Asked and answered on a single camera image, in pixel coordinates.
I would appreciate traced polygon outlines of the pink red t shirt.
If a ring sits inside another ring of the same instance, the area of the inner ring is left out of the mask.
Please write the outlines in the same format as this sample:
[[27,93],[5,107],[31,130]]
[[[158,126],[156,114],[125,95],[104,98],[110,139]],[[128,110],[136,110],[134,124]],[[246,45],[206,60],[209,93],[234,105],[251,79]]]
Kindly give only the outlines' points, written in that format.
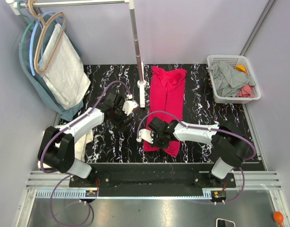
[[[176,69],[165,71],[157,66],[152,66],[152,79],[149,95],[149,113],[154,111],[165,111],[182,120],[185,83],[187,71],[185,69]],[[154,117],[170,123],[173,117],[164,113],[155,113],[147,118],[146,129]],[[144,151],[157,151],[158,147],[152,147],[150,143],[144,141]],[[177,156],[180,149],[179,141],[171,141],[169,148],[163,149],[168,155]]]

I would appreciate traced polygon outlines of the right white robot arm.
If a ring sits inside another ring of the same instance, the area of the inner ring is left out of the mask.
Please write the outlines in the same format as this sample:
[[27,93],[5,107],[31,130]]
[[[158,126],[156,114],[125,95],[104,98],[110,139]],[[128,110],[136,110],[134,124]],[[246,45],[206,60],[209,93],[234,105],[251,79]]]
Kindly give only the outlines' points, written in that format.
[[170,148],[171,142],[198,142],[212,147],[211,175],[223,180],[227,174],[240,168],[244,161],[256,155],[255,146],[232,124],[198,125],[175,118],[170,122],[154,117],[138,135],[151,146]]

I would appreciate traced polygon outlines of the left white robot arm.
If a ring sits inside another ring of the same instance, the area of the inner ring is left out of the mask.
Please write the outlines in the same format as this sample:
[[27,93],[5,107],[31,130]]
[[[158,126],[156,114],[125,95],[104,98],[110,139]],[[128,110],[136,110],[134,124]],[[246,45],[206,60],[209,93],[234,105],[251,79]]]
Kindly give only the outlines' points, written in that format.
[[84,114],[59,128],[50,126],[43,134],[38,152],[40,168],[44,164],[53,171],[75,175],[90,180],[95,169],[75,157],[75,144],[93,128],[109,121],[119,130],[126,129],[132,122],[132,113],[138,103],[132,95],[126,98],[120,94],[109,92],[102,100]]

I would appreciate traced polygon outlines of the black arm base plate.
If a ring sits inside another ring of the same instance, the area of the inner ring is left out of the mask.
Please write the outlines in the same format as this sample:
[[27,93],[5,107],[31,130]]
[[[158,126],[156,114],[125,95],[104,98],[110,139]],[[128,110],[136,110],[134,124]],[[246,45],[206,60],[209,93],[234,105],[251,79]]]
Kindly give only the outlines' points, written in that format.
[[72,188],[99,187],[99,197],[170,197],[186,198],[204,196],[204,189],[236,188],[233,173],[218,180],[210,173],[212,164],[91,164],[95,173],[93,183],[74,176],[69,181]]

